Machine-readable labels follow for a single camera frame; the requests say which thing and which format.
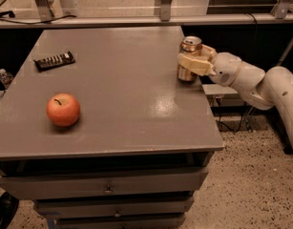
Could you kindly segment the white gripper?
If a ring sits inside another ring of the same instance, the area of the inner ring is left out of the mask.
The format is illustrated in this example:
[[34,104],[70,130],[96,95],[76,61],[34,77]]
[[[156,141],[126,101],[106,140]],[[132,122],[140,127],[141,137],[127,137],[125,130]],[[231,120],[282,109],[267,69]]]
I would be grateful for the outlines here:
[[180,53],[178,63],[197,75],[210,75],[209,78],[216,84],[230,86],[238,74],[242,60],[229,52],[217,53],[207,45],[202,45],[200,55],[201,57]]

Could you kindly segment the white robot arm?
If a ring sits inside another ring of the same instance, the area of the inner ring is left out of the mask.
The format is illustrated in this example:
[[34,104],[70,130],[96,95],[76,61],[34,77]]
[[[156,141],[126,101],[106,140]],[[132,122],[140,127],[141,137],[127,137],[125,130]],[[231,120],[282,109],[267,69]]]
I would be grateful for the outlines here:
[[275,107],[293,149],[293,73],[285,67],[263,69],[229,52],[203,46],[198,54],[180,52],[181,67],[199,76],[208,75],[216,84],[234,89],[242,100],[260,110]]

